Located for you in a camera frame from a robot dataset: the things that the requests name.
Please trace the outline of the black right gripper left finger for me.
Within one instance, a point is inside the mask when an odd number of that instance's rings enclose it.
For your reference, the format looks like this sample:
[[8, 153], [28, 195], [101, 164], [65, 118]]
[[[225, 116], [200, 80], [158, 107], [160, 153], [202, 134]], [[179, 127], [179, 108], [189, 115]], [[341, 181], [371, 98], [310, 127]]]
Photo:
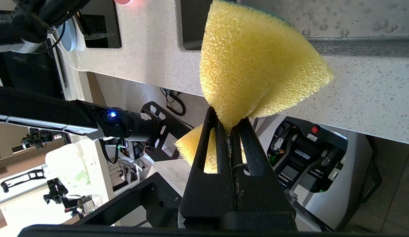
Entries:
[[[211, 130], [215, 131], [217, 173], [204, 172]], [[209, 107], [178, 212], [179, 228], [219, 228], [224, 214], [236, 208], [225, 130]]]

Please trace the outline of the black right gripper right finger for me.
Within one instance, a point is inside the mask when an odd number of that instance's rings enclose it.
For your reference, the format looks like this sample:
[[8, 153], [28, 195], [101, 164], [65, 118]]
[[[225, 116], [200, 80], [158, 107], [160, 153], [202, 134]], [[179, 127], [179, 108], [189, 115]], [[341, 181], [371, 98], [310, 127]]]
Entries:
[[295, 209], [247, 118], [232, 129], [230, 160], [235, 196], [230, 229], [296, 231]]

